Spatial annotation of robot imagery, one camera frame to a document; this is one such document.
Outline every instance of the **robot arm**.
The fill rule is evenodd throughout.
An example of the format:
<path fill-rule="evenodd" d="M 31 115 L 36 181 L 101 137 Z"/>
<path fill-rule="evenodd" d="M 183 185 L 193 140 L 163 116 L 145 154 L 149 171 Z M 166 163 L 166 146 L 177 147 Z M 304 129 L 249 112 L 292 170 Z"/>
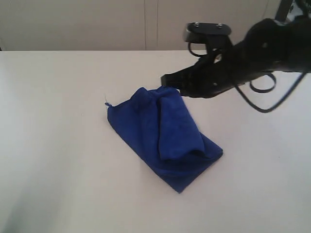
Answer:
<path fill-rule="evenodd" d="M 297 17 L 288 24 L 264 19 L 234 46 L 228 37 L 230 33 L 230 28 L 222 24 L 188 24 L 185 41 L 189 43 L 190 52 L 200 58 L 189 68 L 161 77 L 162 85 L 177 88 L 182 96 L 192 98 L 211 98 L 234 87 L 252 104 L 239 85 L 263 75 L 269 75 L 276 84 L 272 72 L 277 70 L 302 72 L 284 96 L 286 99 L 305 74 L 311 71 L 311 19 L 308 16 Z M 207 55 L 193 53 L 191 43 L 205 44 Z M 250 86 L 260 93 L 274 88 L 259 90 L 251 83 Z M 268 110 L 254 108 L 260 112 L 270 112 L 277 106 Z"/>

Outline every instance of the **blue cloth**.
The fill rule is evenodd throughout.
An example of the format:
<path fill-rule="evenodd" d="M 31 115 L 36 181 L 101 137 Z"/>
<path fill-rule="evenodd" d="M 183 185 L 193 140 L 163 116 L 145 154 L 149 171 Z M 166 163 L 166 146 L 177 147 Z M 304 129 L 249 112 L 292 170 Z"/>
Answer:
<path fill-rule="evenodd" d="M 223 154 L 199 132 L 174 88 L 140 88 L 128 101 L 107 105 L 117 134 L 178 193 Z"/>

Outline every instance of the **folded towel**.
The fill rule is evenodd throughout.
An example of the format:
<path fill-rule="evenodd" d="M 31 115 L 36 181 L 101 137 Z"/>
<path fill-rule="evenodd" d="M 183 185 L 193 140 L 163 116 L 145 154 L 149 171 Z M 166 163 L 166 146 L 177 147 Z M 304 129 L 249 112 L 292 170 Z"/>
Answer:
<path fill-rule="evenodd" d="M 140 88 L 128 101 L 106 105 L 112 128 L 178 193 L 223 154 L 199 132 L 174 88 Z"/>

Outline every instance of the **white table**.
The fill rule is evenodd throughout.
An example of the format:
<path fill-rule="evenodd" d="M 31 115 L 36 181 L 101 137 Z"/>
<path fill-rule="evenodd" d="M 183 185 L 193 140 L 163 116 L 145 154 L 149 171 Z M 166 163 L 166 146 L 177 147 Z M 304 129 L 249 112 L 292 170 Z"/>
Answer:
<path fill-rule="evenodd" d="M 195 60 L 186 51 L 1 52 L 0 232 L 310 232 L 311 77 L 267 115 L 235 90 L 184 98 L 225 153 L 182 194 L 110 127 L 105 97 L 116 105 Z M 297 74 L 277 76 L 272 94 L 243 89 L 268 107 Z"/>

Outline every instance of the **wall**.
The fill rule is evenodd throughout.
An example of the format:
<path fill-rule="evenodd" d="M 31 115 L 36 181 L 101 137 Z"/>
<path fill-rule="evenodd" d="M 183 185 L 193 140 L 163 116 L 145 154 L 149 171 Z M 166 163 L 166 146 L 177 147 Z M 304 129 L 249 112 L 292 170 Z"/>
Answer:
<path fill-rule="evenodd" d="M 221 22 L 238 41 L 280 0 L 11 0 L 0 2 L 5 50 L 183 50 L 188 22 Z"/>

